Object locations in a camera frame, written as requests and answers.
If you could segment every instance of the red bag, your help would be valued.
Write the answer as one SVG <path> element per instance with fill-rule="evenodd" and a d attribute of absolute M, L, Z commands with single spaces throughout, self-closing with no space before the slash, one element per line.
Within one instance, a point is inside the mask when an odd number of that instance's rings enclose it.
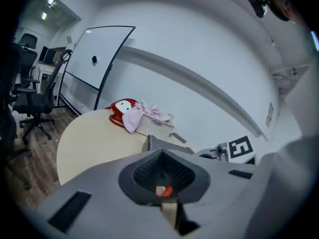
<path fill-rule="evenodd" d="M 115 103 L 112 103 L 110 107 L 106 107 L 105 109 L 113 111 L 113 115 L 109 116 L 110 122 L 112 122 L 114 125 L 118 125 L 122 128 L 125 128 L 123 126 L 123 120 L 122 116 L 124 113 L 126 113 L 129 109 L 133 108 L 135 106 L 135 103 L 138 103 L 134 99 L 125 98 L 121 99 Z"/>

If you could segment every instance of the office chair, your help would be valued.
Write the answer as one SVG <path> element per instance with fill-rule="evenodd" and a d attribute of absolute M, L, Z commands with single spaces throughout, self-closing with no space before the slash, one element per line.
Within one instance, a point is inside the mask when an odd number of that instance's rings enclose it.
<path fill-rule="evenodd" d="M 38 54 L 29 49 L 35 49 L 36 48 L 36 42 L 37 38 L 32 34 L 24 34 L 19 43 L 23 48 L 23 55 L 20 61 L 20 87 L 22 88 L 28 88 L 30 86 L 30 81 L 27 79 L 32 79 L 32 71 L 35 68 L 33 66 L 33 63 L 36 60 L 36 57 Z"/>
<path fill-rule="evenodd" d="M 18 99 L 16 100 L 13 109 L 20 114 L 32 115 L 33 119 L 25 119 L 19 121 L 20 128 L 23 128 L 23 124 L 29 124 L 25 134 L 22 139 L 25 145 L 28 144 L 26 136 L 30 131 L 35 127 L 39 127 L 41 131 L 47 136 L 49 140 L 52 139 L 51 135 L 47 133 L 42 127 L 42 122 L 51 121 L 54 124 L 54 119 L 41 119 L 41 114 L 49 114 L 54 108 L 53 101 L 53 89 L 55 86 L 55 77 L 58 74 L 61 66 L 67 62 L 72 54 L 72 50 L 65 50 L 61 56 L 60 61 L 56 65 L 53 73 L 51 74 L 48 84 L 46 86 L 44 94 L 37 94 L 35 89 L 25 89 L 25 88 L 16 88 L 15 91 L 20 93 Z M 30 80 L 31 82 L 39 83 L 38 80 Z"/>
<path fill-rule="evenodd" d="M 16 123 L 9 110 L 9 92 L 11 89 L 14 76 L 17 74 L 20 59 L 23 54 L 23 49 L 16 43 L 9 45 L 8 54 L 4 64 L 0 68 L 0 99 L 3 100 L 2 109 L 0 109 L 0 158 L 4 162 L 5 166 L 14 174 L 24 185 L 26 190 L 29 190 L 31 186 L 26 179 L 20 174 L 14 171 L 14 168 L 10 165 L 10 161 L 19 155 L 28 152 L 28 149 L 22 148 L 14 151 L 14 140 L 16 135 Z"/>

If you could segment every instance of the whiteboard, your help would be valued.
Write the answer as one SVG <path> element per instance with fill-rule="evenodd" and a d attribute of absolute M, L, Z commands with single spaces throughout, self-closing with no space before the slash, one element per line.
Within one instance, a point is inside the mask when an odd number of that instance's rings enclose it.
<path fill-rule="evenodd" d="M 135 28 L 133 26 L 104 26 L 87 29 L 74 48 L 66 72 L 77 79 L 100 88 L 106 70 L 122 43 Z"/>

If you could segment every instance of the beige table top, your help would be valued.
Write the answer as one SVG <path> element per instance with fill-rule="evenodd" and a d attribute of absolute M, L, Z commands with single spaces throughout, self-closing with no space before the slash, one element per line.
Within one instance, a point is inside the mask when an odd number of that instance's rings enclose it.
<path fill-rule="evenodd" d="M 97 110 L 76 118 L 64 131 L 58 146 L 56 165 L 61 185 L 88 168 L 142 152 L 147 148 L 147 137 L 139 133 L 128 133 L 124 128 L 109 121 L 110 110 Z M 175 137 L 167 142 L 183 144 Z"/>

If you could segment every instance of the ceiling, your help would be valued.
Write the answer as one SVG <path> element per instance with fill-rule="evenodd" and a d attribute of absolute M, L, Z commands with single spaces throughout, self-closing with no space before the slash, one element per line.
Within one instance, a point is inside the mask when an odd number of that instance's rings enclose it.
<path fill-rule="evenodd" d="M 43 21 L 43 24 L 54 25 L 56 27 L 65 26 L 76 20 L 75 17 L 67 12 L 67 8 L 65 8 L 63 4 L 58 3 L 54 8 L 49 8 L 47 1 L 48 0 L 29 0 L 23 14 L 41 19 L 42 13 L 45 11 L 47 18 Z"/>
<path fill-rule="evenodd" d="M 113 0 L 96 0 L 100 6 Z M 247 0 L 179 0 L 208 10 L 245 38 L 266 62 L 282 95 L 303 76 L 316 54 L 311 34 L 277 19 L 270 10 L 258 18 Z"/>

